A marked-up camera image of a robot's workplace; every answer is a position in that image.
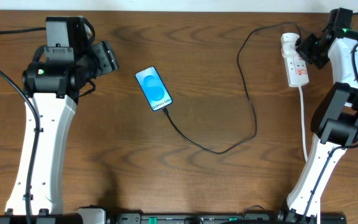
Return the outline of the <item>blue Galaxy smartphone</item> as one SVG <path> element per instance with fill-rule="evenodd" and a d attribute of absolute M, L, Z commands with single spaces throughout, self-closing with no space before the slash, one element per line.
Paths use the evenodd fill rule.
<path fill-rule="evenodd" d="M 152 111 L 158 111 L 173 103 L 172 97 L 154 66 L 137 72 L 135 78 Z"/>

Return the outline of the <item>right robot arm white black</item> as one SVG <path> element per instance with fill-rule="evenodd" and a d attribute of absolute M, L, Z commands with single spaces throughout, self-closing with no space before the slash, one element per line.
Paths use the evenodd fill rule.
<path fill-rule="evenodd" d="M 282 35 L 286 66 L 301 76 L 295 59 L 319 69 L 330 63 L 333 86 L 312 117 L 310 154 L 278 218 L 281 222 L 318 223 L 319 201 L 336 164 L 348 149 L 358 147 L 358 31 L 351 28 L 353 16 L 352 10 L 340 7 L 329 13 L 320 37 Z"/>

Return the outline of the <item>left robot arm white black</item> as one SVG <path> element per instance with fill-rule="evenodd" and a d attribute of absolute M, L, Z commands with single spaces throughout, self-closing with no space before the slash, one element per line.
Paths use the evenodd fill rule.
<path fill-rule="evenodd" d="M 47 43 L 39 47 L 17 88 L 26 125 L 16 182 L 0 223 L 112 223 L 90 205 L 63 211 L 62 174 L 67 137 L 85 85 L 118 69 L 108 41 L 82 16 L 46 18 Z"/>

